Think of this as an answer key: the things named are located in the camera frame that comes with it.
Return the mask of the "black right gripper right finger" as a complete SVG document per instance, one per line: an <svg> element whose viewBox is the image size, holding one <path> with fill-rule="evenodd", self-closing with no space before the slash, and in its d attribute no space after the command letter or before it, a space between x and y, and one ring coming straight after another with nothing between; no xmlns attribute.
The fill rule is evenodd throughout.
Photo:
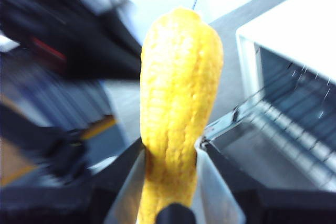
<svg viewBox="0 0 336 224"><path fill-rule="evenodd" d="M269 188L209 142L197 143L205 212L215 223L335 223L335 193Z"/></svg>

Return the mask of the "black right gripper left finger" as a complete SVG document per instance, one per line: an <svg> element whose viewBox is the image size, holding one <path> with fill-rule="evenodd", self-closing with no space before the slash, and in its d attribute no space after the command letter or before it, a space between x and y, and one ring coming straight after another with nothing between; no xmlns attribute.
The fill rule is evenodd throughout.
<svg viewBox="0 0 336 224"><path fill-rule="evenodd" d="M145 148L136 140L113 162L68 186L8 186L1 223L135 223Z"/></svg>

